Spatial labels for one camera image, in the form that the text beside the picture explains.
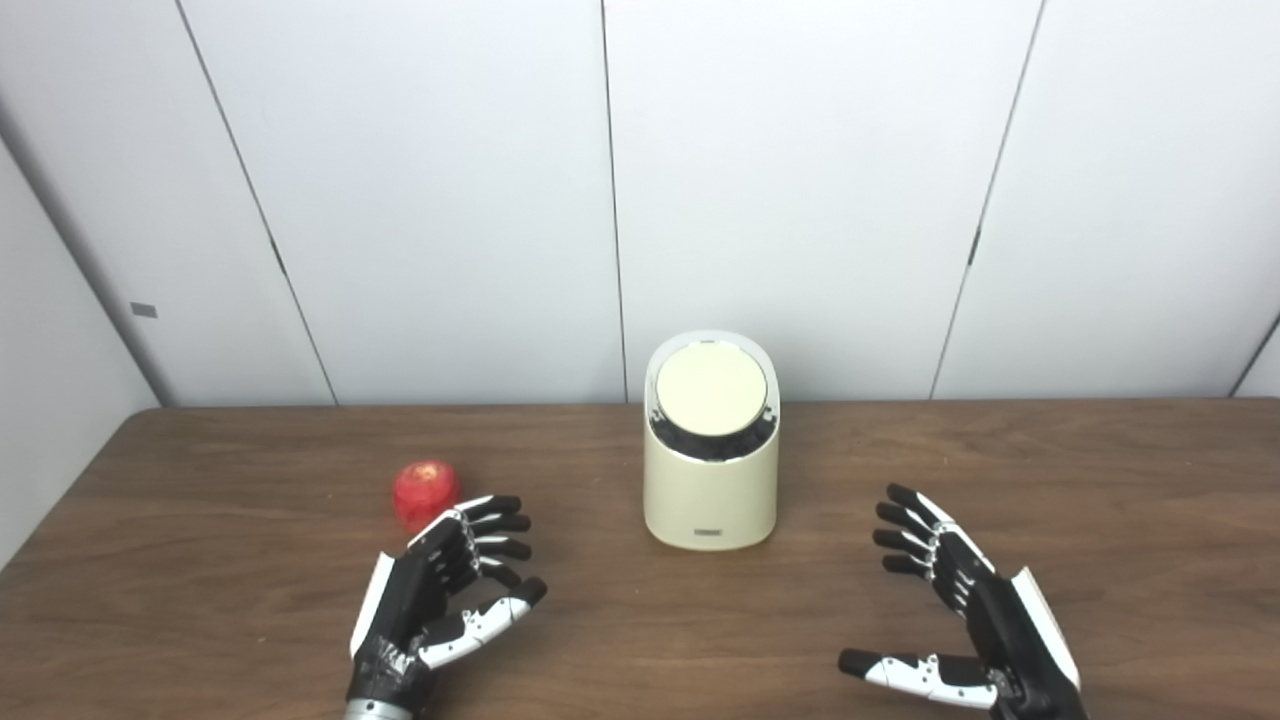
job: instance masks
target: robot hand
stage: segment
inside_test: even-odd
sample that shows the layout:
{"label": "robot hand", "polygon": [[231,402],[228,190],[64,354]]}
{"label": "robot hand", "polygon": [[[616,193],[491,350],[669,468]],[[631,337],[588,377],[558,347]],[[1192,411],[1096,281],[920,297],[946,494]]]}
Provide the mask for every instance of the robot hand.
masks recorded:
{"label": "robot hand", "polygon": [[[492,534],[527,530],[529,518],[517,512],[518,497],[463,502],[410,541],[401,557],[378,557],[351,635],[346,720],[412,720],[440,667],[498,637],[547,594],[545,583],[521,580],[497,559],[532,555],[527,544]],[[498,580],[508,593],[447,614],[448,598],[479,578]]]}
{"label": "robot hand", "polygon": [[876,515],[901,529],[878,529],[872,538],[905,555],[884,556],[884,569],[929,583],[964,619],[978,657],[846,650],[840,669],[936,702],[989,708],[995,720],[1088,720],[1079,670],[1032,571],[1000,577],[929,498],[896,484],[888,497],[893,503],[881,502]]}

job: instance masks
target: white backdrop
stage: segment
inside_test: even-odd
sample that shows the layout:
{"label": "white backdrop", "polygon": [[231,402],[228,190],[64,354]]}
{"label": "white backdrop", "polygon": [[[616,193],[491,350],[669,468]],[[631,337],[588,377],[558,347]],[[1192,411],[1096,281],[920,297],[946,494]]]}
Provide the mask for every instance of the white backdrop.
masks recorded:
{"label": "white backdrop", "polygon": [[0,143],[0,568],[151,388]]}
{"label": "white backdrop", "polygon": [[634,400],[696,327],[792,400],[1221,396],[1280,314],[1274,3],[182,8],[0,0],[0,132],[180,405],[333,402],[307,323],[344,404]]}

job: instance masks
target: white cylindrical container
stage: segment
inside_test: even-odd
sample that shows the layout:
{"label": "white cylindrical container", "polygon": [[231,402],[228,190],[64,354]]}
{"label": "white cylindrical container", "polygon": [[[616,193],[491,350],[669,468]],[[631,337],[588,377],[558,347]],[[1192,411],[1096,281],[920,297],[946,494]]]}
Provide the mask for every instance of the white cylindrical container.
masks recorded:
{"label": "white cylindrical container", "polygon": [[735,550],[773,532],[778,379],[750,340],[699,331],[662,343],[645,375],[644,516],[686,550]]}

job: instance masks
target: apple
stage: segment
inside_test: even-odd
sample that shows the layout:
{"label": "apple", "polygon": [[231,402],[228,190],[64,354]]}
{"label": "apple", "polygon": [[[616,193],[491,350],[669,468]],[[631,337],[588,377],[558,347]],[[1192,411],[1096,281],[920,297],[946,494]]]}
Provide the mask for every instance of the apple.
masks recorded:
{"label": "apple", "polygon": [[416,536],[449,507],[458,503],[458,475],[443,460],[422,460],[408,465],[396,475],[392,503],[396,519]]}

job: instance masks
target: wood grain surface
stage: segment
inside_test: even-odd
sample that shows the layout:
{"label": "wood grain surface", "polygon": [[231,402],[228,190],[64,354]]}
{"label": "wood grain surface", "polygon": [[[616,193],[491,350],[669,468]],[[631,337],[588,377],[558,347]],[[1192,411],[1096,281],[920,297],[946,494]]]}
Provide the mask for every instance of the wood grain surface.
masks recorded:
{"label": "wood grain surface", "polygon": [[340,717],[374,557],[404,539],[392,477],[435,456],[525,498],[520,570],[550,593],[431,717],[983,717],[836,670],[846,646],[970,652],[879,568],[890,482],[1034,569],[1096,720],[1280,717],[1280,401],[783,413],[777,530],[714,555],[645,530],[634,405],[143,413],[0,573],[0,716]]}

